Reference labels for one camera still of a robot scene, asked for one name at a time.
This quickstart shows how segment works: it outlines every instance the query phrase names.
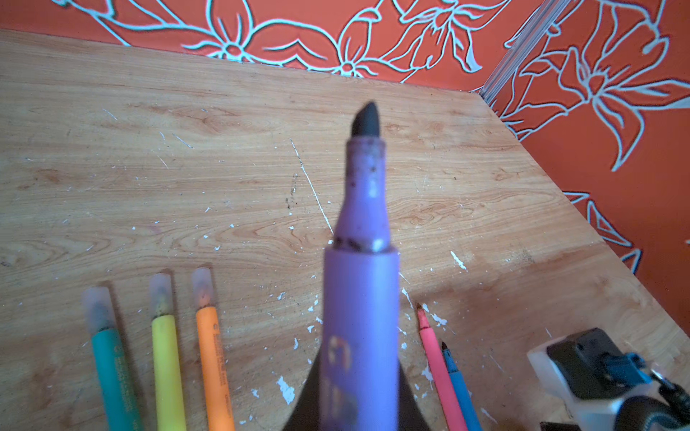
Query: table top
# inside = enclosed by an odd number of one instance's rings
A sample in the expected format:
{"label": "table top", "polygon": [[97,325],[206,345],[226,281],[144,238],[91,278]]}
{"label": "table top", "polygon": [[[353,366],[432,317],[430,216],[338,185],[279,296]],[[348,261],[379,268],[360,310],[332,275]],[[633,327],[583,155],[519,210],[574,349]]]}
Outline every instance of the table top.
{"label": "table top", "polygon": [[[400,361],[446,427],[426,303],[485,429],[566,417],[526,352],[592,327],[689,384],[690,341],[476,94],[0,32],[0,428],[105,428],[80,296],[108,286],[147,428],[148,278],[174,274],[188,429],[206,427],[190,274],[213,269],[236,422],[278,430],[325,319],[353,115],[377,101]],[[464,268],[458,265],[461,261]]]}

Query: translucent marker cap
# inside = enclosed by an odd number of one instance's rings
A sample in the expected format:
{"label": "translucent marker cap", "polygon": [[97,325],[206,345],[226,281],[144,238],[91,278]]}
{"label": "translucent marker cap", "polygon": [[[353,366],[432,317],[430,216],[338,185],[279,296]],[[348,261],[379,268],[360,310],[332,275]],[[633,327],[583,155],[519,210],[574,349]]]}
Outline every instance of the translucent marker cap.
{"label": "translucent marker cap", "polygon": [[173,283],[170,275],[161,272],[151,277],[148,292],[151,295],[151,319],[173,314]]}
{"label": "translucent marker cap", "polygon": [[117,328],[108,288],[89,288],[81,294],[81,305],[86,316],[86,327],[93,337],[106,329]]}
{"label": "translucent marker cap", "polygon": [[192,286],[194,286],[194,303],[198,308],[209,307],[215,303],[210,269],[201,267],[192,272]]}

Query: floral wallpaper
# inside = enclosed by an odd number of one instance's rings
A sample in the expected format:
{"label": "floral wallpaper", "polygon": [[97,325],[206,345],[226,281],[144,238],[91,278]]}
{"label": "floral wallpaper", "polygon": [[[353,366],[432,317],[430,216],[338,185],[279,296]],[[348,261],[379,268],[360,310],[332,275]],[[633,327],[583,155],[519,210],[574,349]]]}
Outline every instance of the floral wallpaper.
{"label": "floral wallpaper", "polygon": [[687,2],[572,1],[488,101],[686,332],[689,14]]}
{"label": "floral wallpaper", "polygon": [[539,0],[23,0],[0,27],[474,90]]}

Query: purple marker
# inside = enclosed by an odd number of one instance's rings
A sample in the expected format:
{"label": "purple marker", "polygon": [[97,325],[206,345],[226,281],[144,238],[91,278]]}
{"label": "purple marker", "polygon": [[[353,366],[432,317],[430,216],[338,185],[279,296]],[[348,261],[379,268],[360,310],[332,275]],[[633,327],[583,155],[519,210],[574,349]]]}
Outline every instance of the purple marker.
{"label": "purple marker", "polygon": [[346,147],[345,202],[324,256],[322,430],[396,430],[400,259],[386,211],[386,143],[376,105]]}

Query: green marker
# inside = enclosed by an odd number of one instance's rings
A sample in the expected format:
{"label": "green marker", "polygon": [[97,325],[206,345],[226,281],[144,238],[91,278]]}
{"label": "green marker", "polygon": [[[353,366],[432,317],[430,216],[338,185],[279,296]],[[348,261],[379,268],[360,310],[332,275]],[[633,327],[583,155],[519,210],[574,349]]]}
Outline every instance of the green marker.
{"label": "green marker", "polygon": [[117,331],[110,292],[108,288],[87,289],[81,296],[81,303],[91,334],[110,431],[142,431],[144,427]]}

